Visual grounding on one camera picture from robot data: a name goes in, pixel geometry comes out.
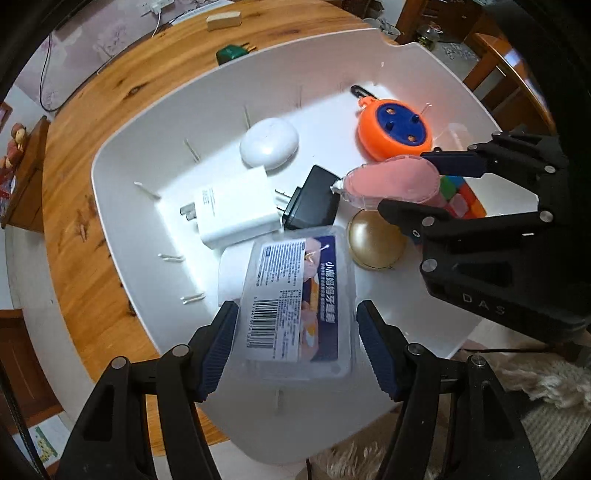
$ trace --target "das logo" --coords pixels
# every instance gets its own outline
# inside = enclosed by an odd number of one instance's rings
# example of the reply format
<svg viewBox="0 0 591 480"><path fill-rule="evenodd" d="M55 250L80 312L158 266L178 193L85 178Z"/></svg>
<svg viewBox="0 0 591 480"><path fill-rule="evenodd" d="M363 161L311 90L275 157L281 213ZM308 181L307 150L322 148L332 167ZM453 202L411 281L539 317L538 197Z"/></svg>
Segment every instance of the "das logo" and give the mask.
<svg viewBox="0 0 591 480"><path fill-rule="evenodd" d="M481 300L480 302L476 303L474 301L474 299L472 298L472 295L468 295L467 293L462 293L462 299L464 300L464 303L477 304L481 309L488 310L489 312L493 311L497 315L504 315L505 314L505 307L502 305L497 305L497 306L489 305L484 300Z"/></svg>

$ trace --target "wooden table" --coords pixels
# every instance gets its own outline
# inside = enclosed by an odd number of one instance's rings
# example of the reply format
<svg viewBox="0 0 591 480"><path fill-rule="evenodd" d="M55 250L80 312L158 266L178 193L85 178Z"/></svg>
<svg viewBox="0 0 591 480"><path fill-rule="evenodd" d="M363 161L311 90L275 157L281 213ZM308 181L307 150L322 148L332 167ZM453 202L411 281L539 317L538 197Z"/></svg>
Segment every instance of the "wooden table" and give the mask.
<svg viewBox="0 0 591 480"><path fill-rule="evenodd" d="M141 43L84 86L51 124L43 173L47 256L61 313L94 381L118 355L132 362L158 356L131 307L100 226L90 182L100 146L160 97L215 68L215 52L227 44L250 42L261 49L367 28L323 0L246 0L216 12L237 9L240 27L207 32L204 14ZM226 439L200 417L210 445ZM155 398L148 399L148 422L152 450L163 455Z"/></svg>

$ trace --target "plastic box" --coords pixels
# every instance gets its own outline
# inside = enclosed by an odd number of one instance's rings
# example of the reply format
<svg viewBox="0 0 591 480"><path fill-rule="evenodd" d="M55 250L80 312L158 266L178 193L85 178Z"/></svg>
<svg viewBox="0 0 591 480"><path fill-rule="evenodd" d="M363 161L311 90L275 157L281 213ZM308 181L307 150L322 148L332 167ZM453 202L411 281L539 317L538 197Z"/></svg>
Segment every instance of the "plastic box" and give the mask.
<svg viewBox="0 0 591 480"><path fill-rule="evenodd" d="M274 385L344 378L359 345L354 308L344 229L265 235L252 248L233 359Z"/></svg>

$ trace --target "floor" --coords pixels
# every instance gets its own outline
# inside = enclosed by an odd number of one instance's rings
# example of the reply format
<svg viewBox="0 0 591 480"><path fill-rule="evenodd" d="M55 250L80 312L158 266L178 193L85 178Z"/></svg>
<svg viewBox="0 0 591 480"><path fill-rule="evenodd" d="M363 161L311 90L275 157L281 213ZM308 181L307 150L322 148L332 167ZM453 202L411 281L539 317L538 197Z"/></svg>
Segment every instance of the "floor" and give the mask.
<svg viewBox="0 0 591 480"><path fill-rule="evenodd" d="M450 70L463 79L477 58L463 48L439 44L434 52ZM493 72L476 96L482 98L501 78ZM43 236L8 226L6 253L9 286L15 308L22 307L31 342L56 397L64 407L64 424L71 428L80 414L93 382L86 373L66 329L51 283ZM487 347L514 346L528 338L488 320L475 329L470 340ZM305 468L305 463L264 465L248 458L232 442L211 447L224 480L287 480ZM155 458L158 477L171 478L164 457Z"/></svg>

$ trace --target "wooden chair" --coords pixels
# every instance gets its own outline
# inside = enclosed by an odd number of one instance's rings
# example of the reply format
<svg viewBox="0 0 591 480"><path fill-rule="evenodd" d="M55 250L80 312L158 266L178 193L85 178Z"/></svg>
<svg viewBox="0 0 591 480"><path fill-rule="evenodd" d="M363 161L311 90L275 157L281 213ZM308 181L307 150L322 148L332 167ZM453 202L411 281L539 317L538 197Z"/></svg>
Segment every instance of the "wooden chair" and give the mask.
<svg viewBox="0 0 591 480"><path fill-rule="evenodd" d="M473 92L495 68L500 68L505 77L482 100L499 126L511 130L525 124L532 133L556 134L544 97L519 53L503 38L481 33L473 38L486 53L464 79L464 84Z"/></svg>

